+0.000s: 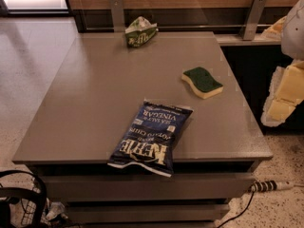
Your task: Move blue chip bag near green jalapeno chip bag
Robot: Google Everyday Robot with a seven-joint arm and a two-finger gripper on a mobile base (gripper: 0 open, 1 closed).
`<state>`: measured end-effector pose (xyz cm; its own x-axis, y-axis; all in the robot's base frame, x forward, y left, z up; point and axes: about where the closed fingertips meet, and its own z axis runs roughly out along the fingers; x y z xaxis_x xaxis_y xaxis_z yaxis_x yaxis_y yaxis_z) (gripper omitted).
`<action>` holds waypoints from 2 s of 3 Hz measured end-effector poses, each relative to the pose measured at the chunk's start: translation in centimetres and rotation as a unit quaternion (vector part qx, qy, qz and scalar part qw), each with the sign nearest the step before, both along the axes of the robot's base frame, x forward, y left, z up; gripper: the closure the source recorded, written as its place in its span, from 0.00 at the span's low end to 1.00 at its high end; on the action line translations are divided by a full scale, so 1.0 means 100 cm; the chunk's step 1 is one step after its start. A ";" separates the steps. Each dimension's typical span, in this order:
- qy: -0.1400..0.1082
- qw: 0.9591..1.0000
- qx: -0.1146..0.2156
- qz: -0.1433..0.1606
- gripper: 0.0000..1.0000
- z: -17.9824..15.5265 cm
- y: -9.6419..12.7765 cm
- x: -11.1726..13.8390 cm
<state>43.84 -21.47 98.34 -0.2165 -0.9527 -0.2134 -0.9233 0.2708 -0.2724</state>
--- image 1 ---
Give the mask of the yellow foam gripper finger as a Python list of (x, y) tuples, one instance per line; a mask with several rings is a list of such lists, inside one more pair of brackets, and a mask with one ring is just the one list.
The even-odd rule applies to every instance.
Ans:
[(278, 66), (272, 76), (269, 96), (263, 106), (261, 122), (277, 127), (286, 122), (304, 101), (304, 61), (293, 60), (287, 67)]
[(263, 30), (263, 32), (261, 33), (261, 36), (263, 38), (280, 41), (281, 32), (282, 32), (285, 20), (286, 20), (286, 16), (280, 18), (274, 24), (272, 24), (270, 27)]

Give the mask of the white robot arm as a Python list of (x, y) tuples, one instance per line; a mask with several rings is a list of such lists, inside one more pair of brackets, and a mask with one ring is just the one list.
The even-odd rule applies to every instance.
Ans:
[(304, 0), (299, 0), (269, 31), (280, 33), (281, 51), (293, 59), (287, 67), (275, 69), (260, 118), (263, 125), (277, 127), (304, 101)]

